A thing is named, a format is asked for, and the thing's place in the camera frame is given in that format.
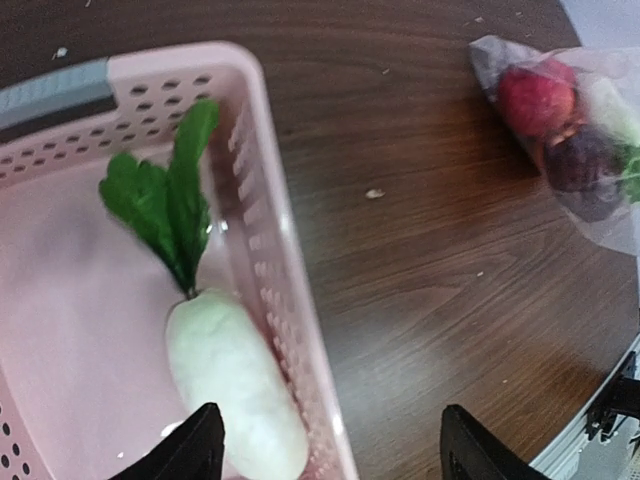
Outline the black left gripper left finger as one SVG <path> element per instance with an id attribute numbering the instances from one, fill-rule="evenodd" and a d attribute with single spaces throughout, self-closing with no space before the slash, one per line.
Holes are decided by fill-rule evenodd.
<path id="1" fill-rule="evenodd" d="M 218 406 L 205 403 L 150 453 L 113 480 L 220 480 L 225 429 Z"/>

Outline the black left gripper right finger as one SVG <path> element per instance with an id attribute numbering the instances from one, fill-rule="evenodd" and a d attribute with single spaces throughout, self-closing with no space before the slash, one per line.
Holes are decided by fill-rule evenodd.
<path id="1" fill-rule="evenodd" d="M 457 404 L 442 412 L 440 461 L 446 480 L 548 480 Z"/>

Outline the white radish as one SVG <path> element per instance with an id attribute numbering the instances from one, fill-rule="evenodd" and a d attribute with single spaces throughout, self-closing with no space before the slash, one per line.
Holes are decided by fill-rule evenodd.
<path id="1" fill-rule="evenodd" d="M 609 135 L 622 157 L 622 180 L 629 201 L 639 202 L 639 115 L 603 76 L 583 78 L 583 97 L 593 123 Z"/>
<path id="2" fill-rule="evenodd" d="M 98 192 L 184 296 L 169 313 L 165 343 L 185 407 L 218 406 L 224 452 L 240 475 L 298 479 L 309 460 L 309 439 L 271 348 L 236 295 L 197 285 L 212 230 L 200 160 L 218 125 L 218 104 L 197 101 L 177 126 L 167 166 L 116 153 Z"/>

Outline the pink plastic basket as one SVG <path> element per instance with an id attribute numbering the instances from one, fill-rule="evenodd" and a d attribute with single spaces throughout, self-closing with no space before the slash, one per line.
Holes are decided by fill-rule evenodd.
<path id="1" fill-rule="evenodd" d="M 354 479 L 264 75 L 203 42 L 1 92 L 1 475 Z"/>

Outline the clear zip top bag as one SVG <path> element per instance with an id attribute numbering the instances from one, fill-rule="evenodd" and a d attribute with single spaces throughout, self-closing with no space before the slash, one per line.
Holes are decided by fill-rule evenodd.
<path id="1" fill-rule="evenodd" d="M 639 254 L 639 50 L 469 45 L 487 100 L 593 243 Z"/>

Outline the red apple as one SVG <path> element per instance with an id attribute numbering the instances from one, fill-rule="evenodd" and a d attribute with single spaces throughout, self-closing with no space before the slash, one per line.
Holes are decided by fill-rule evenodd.
<path id="1" fill-rule="evenodd" d="M 517 135 L 543 137 L 571 117 L 576 104 L 575 83 L 573 68 L 553 58 L 530 68 L 512 66 L 500 78 L 497 103 Z"/>

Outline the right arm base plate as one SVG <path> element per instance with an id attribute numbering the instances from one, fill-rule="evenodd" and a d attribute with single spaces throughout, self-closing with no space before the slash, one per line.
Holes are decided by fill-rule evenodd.
<path id="1" fill-rule="evenodd" d="M 639 380 L 635 378 L 637 354 L 631 351 L 612 379 L 587 410 L 586 434 L 589 440 L 609 440 L 618 429 L 617 419 L 639 419 Z"/>

